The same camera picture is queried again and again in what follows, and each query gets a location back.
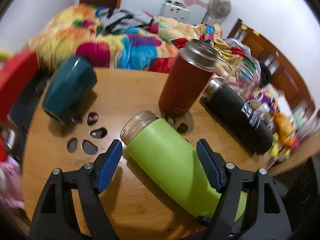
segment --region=red plastic object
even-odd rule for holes
[[[26,50],[15,54],[0,70],[0,122],[7,115],[21,92],[39,70],[35,51]]]
[[[0,162],[6,162],[7,161],[7,153],[4,150],[3,142],[0,138]]]

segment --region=silver lid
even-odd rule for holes
[[[222,82],[212,78],[209,80],[209,82],[207,83],[206,87],[204,88],[203,92],[202,92],[202,96],[206,99],[206,100],[210,100],[213,96],[213,94],[222,86]]]
[[[217,52],[204,41],[192,40],[187,42],[186,47],[180,49],[180,55],[188,63],[205,71],[217,70],[215,62],[218,60]]]

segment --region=dark green mug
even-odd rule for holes
[[[45,95],[42,109],[65,124],[68,110],[92,90],[97,76],[92,66],[81,57],[70,57],[57,70]]]

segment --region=red tumbler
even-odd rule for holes
[[[160,95],[159,105],[168,115],[189,111],[216,68],[217,52],[204,41],[193,40],[180,49]]]

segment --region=black thermos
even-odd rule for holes
[[[264,154],[271,148],[273,136],[268,126],[227,84],[212,79],[202,96],[212,113],[250,150]]]

